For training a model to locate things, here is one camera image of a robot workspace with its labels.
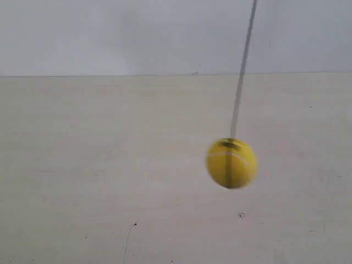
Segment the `yellow tennis ball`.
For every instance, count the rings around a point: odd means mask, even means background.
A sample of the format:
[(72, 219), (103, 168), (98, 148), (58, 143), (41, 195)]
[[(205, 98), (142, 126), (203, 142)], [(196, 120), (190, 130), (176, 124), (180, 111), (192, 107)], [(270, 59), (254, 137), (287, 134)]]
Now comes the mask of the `yellow tennis ball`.
[(258, 163), (253, 149), (245, 141), (221, 138), (210, 145), (206, 166), (211, 178), (227, 189), (240, 189), (257, 176)]

